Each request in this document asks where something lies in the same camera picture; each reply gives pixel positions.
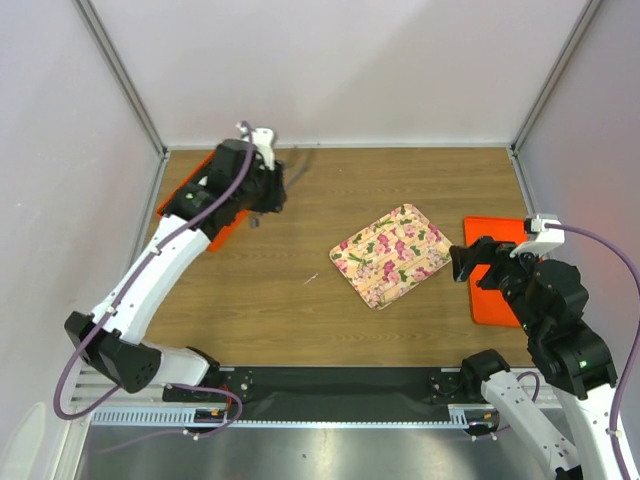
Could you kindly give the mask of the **metal tongs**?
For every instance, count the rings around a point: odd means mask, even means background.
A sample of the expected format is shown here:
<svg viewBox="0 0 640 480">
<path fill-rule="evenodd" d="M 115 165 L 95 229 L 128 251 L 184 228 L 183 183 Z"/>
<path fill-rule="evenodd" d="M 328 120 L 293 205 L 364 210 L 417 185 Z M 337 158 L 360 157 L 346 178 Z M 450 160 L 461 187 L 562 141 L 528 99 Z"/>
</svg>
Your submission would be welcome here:
<svg viewBox="0 0 640 480">
<path fill-rule="evenodd" d="M 300 149 L 294 146 L 284 165 L 284 190 L 288 192 L 293 185 L 309 170 L 314 157 L 314 150 Z"/>
</svg>

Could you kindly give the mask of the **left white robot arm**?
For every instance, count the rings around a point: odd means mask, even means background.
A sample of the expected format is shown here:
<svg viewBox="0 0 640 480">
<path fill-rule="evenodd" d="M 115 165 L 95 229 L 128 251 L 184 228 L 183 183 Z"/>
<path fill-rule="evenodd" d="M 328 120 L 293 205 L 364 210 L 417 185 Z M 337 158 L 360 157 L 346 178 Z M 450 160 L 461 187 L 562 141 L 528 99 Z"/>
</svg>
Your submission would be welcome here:
<svg viewBox="0 0 640 480">
<path fill-rule="evenodd" d="M 158 307 L 187 267 L 247 211 L 281 211 L 284 165 L 274 131 L 258 128 L 220 143 L 160 209 L 156 232 L 112 292 L 90 313 L 72 313 L 64 328 L 82 361 L 128 393 L 177 384 L 198 400 L 220 388 L 216 363 L 193 348 L 144 341 Z"/>
</svg>

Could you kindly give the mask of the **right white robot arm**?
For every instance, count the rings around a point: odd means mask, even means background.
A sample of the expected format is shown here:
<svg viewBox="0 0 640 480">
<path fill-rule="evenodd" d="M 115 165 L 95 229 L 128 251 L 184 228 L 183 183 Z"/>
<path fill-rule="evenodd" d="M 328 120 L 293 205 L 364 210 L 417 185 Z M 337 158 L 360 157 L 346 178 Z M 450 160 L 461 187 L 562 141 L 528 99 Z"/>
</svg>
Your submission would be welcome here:
<svg viewBox="0 0 640 480">
<path fill-rule="evenodd" d="M 532 399 L 519 393 L 516 376 L 495 350 L 463 361 L 461 392 L 493 405 L 549 479 L 636 479 L 639 468 L 620 417 L 630 370 L 616 370 L 605 340 L 584 321 L 589 293 L 578 268 L 547 256 L 564 244 L 570 229 L 546 221 L 519 245 L 480 237 L 449 253 L 457 282 L 477 266 L 487 266 L 479 285 L 499 292 L 514 314 L 573 438 L 566 439 Z"/>
</svg>

